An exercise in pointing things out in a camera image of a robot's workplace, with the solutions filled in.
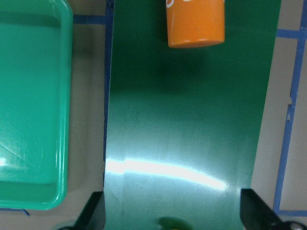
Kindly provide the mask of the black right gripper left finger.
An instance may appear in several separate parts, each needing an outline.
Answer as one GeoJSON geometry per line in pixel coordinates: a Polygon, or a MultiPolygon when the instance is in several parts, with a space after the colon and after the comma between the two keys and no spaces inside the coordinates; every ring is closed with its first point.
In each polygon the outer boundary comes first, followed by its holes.
{"type": "Polygon", "coordinates": [[[104,193],[93,192],[76,220],[74,230],[103,230],[106,223],[104,193]]]}

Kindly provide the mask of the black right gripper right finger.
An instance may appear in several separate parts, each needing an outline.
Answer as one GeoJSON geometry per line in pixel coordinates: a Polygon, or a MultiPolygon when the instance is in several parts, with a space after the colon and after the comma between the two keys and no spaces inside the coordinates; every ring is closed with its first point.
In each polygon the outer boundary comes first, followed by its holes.
{"type": "Polygon", "coordinates": [[[253,189],[241,189],[240,219],[246,230],[285,229],[285,223],[253,189]]]}

